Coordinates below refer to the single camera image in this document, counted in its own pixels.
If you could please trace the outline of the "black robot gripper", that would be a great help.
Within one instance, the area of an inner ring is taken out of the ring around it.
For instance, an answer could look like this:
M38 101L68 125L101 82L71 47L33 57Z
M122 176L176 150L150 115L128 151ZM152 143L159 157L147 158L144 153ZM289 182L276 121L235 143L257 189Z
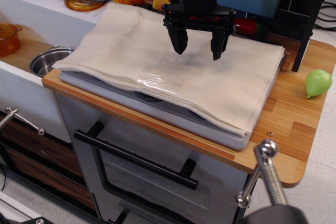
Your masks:
M212 31L213 60L221 58L229 35L236 31L233 9L220 6L217 0L182 0L177 4L164 4L164 26L175 52L182 54L188 42L187 30Z

